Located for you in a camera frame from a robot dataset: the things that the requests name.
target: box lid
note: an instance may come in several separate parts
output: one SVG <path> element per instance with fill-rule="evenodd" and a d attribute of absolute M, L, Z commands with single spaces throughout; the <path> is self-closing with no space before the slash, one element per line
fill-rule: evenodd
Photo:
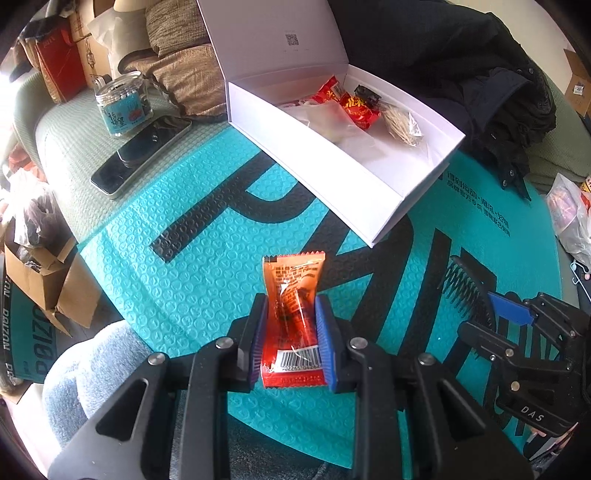
<path fill-rule="evenodd" d="M 198 4 L 227 82 L 349 63 L 326 0 L 198 0 Z"/>
<path fill-rule="evenodd" d="M 575 74 L 577 77 L 581 77 L 582 79 L 591 82 L 589 74 L 587 73 L 587 69 L 585 68 L 585 65 L 583 65 L 583 62 L 579 56 L 575 52 L 566 49 L 564 50 L 564 54 L 566 55 L 566 59 L 569 62 L 570 71 L 573 72 L 573 74 Z"/>

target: glass jar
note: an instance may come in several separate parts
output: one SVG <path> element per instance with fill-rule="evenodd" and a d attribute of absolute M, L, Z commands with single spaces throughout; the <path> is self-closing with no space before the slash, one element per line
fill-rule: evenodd
<path fill-rule="evenodd" d="M 148 88 L 140 72 L 131 72 L 96 92 L 96 103 L 112 137 L 121 137 L 153 115 Z"/>

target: white box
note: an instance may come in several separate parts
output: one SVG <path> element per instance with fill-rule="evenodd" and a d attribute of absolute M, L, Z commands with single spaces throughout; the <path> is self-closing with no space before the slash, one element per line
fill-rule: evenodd
<path fill-rule="evenodd" d="M 462 132 L 401 89 L 349 65 L 326 0 L 198 3 L 225 78 L 230 124 L 374 246 L 445 170 Z M 274 106 L 316 93 L 332 75 L 350 93 L 362 84 L 410 110 L 427 148 L 402 145 L 380 119 L 367 133 L 381 152 L 358 161 Z"/>

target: comb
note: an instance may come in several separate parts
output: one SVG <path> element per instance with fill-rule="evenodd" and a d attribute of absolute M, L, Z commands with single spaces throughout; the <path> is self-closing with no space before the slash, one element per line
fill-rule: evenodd
<path fill-rule="evenodd" d="M 496 332 L 496 317 L 489 289 L 460 257 L 452 255 L 441 282 L 442 295 L 450 299 L 462 318 L 485 325 Z"/>

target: dark clothing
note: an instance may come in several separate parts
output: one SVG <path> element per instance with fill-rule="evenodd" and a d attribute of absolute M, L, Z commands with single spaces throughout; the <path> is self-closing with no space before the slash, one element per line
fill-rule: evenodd
<path fill-rule="evenodd" d="M 352 65 L 466 134 L 462 148 L 527 196 L 524 148 L 555 128 L 543 72 L 493 14 L 436 0 L 329 0 Z"/>

